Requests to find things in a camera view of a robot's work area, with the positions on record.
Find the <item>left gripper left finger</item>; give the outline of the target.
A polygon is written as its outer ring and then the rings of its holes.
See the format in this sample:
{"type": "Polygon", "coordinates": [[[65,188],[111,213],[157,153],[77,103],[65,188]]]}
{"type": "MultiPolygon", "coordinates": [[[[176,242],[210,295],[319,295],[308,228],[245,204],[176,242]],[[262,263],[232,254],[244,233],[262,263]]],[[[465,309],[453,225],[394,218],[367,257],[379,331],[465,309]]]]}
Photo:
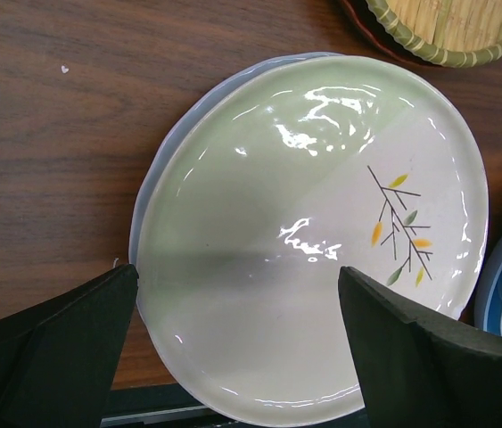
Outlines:
{"type": "Polygon", "coordinates": [[[100,425],[137,278],[120,265],[0,319],[0,427],[100,425]]]}

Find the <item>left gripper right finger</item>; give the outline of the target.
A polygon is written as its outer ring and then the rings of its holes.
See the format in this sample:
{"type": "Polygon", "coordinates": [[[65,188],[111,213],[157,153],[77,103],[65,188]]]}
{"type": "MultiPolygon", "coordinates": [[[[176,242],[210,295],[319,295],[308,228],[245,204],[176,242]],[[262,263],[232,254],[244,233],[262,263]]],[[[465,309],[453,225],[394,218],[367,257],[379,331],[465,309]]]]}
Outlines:
{"type": "Polygon", "coordinates": [[[502,336],[342,267],[339,301],[373,427],[502,427],[502,336]]]}

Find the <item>green cream leaf plate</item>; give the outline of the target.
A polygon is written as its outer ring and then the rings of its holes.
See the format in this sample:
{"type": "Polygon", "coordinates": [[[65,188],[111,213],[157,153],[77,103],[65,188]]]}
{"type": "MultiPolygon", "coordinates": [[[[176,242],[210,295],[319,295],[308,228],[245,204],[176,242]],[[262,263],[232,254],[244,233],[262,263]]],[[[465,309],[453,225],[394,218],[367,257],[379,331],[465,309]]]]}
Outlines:
{"type": "Polygon", "coordinates": [[[425,80],[358,56],[284,65],[219,102],[163,170],[138,311],[206,406],[263,426],[330,421],[364,406],[341,267],[459,317],[488,212],[473,134],[425,80]]]}

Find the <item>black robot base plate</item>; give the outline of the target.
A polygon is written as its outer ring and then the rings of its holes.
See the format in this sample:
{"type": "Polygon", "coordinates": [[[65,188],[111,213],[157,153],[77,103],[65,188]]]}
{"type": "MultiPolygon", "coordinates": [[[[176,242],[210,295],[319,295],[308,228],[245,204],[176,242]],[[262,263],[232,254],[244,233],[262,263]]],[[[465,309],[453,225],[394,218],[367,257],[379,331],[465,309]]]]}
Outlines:
{"type": "Polygon", "coordinates": [[[192,397],[178,384],[109,393],[101,427],[243,427],[192,397]]]}

